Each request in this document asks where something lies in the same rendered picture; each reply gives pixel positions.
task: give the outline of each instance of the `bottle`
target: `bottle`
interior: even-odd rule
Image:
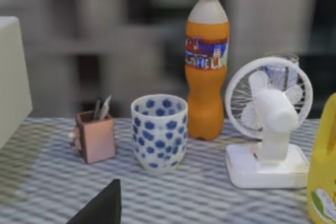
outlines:
[[[316,223],[336,223],[336,93],[327,100],[310,158],[307,206]]]
[[[222,131],[221,88],[226,77],[229,24],[219,0],[198,0],[186,24],[188,134],[213,140]]]

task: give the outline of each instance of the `blurred background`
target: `blurred background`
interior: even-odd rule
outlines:
[[[109,94],[115,117],[149,93],[186,98],[184,28],[196,1],[0,0],[1,16],[20,19],[32,116],[72,117]],[[318,118],[336,90],[336,0],[220,1],[230,21],[226,84],[266,52],[296,53]]]

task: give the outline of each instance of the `pen holder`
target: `pen holder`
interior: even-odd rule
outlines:
[[[102,161],[115,156],[113,117],[92,121],[93,111],[76,114],[76,125],[69,137],[71,147],[78,151],[86,163]]]

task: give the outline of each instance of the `orange liquid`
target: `orange liquid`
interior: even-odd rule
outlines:
[[[229,24],[197,24],[187,22],[186,35],[203,40],[227,39]],[[215,70],[196,69],[185,65],[189,84],[188,134],[192,138],[213,140],[222,131],[224,108],[221,88],[226,78],[227,67]]]

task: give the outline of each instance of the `fan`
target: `fan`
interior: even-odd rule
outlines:
[[[309,162],[300,147],[289,144],[289,137],[307,117],[312,96],[307,75],[288,60],[261,58],[237,71],[225,95],[227,115],[243,135],[262,141],[226,147],[235,186],[306,186]]]

